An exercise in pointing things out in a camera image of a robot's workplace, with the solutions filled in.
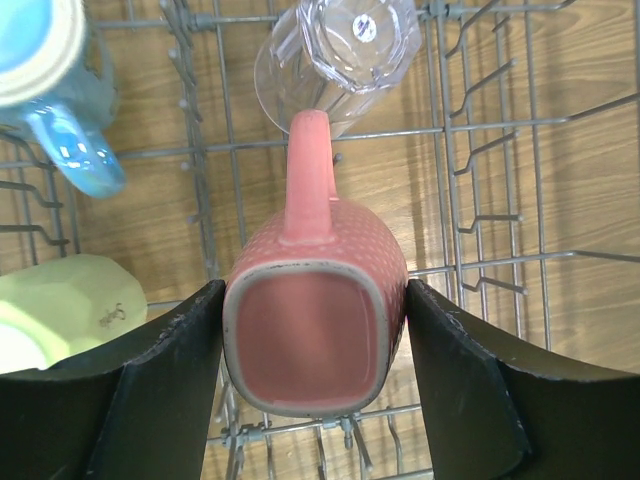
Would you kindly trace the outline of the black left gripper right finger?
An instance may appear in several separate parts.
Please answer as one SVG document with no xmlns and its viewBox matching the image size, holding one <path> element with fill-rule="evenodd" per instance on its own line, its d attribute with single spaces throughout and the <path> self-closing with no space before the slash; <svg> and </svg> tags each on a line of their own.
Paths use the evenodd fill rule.
<svg viewBox="0 0 640 480">
<path fill-rule="evenodd" d="M 639 378 L 532 345 L 420 280 L 408 328 L 438 479 L 635 479 Z"/>
</svg>

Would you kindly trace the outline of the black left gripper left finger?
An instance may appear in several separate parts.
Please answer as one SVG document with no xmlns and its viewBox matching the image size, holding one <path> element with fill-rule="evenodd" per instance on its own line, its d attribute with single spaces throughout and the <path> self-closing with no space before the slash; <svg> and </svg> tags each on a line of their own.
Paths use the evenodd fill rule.
<svg viewBox="0 0 640 480">
<path fill-rule="evenodd" d="M 198 479 L 225 284 L 46 370 L 1 377 L 4 479 Z"/>
</svg>

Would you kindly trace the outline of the pale yellow mug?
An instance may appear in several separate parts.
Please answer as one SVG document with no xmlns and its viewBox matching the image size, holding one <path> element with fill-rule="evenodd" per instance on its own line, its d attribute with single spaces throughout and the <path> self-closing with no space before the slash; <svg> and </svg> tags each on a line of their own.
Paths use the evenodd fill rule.
<svg viewBox="0 0 640 480">
<path fill-rule="evenodd" d="M 44 370 L 147 320 L 138 280 L 114 260 L 76 254 L 1 277 L 1 372 Z"/>
</svg>

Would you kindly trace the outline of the pink patterned mug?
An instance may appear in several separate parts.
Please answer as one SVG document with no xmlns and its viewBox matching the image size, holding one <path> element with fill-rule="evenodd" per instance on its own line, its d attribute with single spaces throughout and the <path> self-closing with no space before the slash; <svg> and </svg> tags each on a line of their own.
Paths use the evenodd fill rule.
<svg viewBox="0 0 640 480">
<path fill-rule="evenodd" d="M 328 116 L 296 114 L 284 209 L 245 245 L 226 287 L 224 353 L 236 390 L 280 416 L 367 406 L 399 347 L 407 284 L 390 229 L 337 193 Z"/>
</svg>

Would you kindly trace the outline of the blue butterfly mug orange inside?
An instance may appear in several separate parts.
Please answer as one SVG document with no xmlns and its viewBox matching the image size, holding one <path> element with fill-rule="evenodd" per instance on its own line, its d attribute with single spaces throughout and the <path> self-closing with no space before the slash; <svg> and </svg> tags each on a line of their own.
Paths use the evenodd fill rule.
<svg viewBox="0 0 640 480">
<path fill-rule="evenodd" d="M 103 136 L 118 101 L 114 64 L 85 2 L 2 2 L 1 131 L 36 142 L 91 197 L 126 185 Z"/>
</svg>

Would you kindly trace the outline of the clear glass cup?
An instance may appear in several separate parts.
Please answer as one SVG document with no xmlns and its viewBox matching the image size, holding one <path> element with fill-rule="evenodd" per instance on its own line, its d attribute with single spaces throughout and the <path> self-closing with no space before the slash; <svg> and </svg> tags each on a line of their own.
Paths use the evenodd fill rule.
<svg viewBox="0 0 640 480">
<path fill-rule="evenodd" d="M 315 109 L 339 137 L 402 81 L 421 45 L 413 1 L 298 1 L 259 50 L 256 95 L 283 132 Z"/>
</svg>

